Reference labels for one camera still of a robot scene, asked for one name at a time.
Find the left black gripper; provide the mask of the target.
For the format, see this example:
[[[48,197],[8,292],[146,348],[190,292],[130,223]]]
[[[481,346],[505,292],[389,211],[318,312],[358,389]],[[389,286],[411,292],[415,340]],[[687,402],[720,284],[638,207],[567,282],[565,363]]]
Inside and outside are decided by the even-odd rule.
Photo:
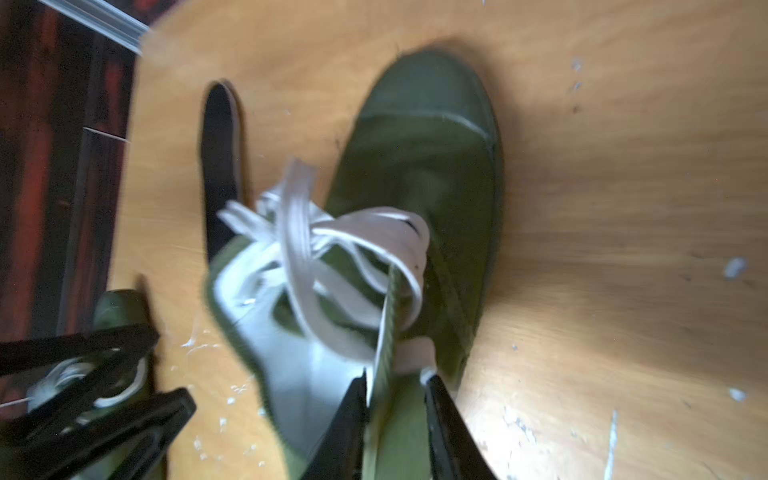
[[[89,354],[108,355],[39,408],[2,424],[2,478],[70,479],[130,441],[136,443],[133,450],[111,476],[145,478],[196,411],[186,389],[154,394],[86,425],[76,420],[150,354],[158,339],[151,326],[130,325],[2,344],[4,376]]]

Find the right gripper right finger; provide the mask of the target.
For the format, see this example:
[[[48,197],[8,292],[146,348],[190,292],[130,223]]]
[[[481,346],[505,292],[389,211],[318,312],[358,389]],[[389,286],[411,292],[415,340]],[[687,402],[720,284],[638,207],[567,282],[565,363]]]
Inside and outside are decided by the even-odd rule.
[[[439,375],[424,383],[432,478],[495,480]]]

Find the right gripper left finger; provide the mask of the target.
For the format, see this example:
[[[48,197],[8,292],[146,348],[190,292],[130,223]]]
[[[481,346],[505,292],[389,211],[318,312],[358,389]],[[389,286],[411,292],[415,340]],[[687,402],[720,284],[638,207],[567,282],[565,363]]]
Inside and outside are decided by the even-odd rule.
[[[367,382],[360,376],[351,381],[301,479],[361,479],[368,417]]]

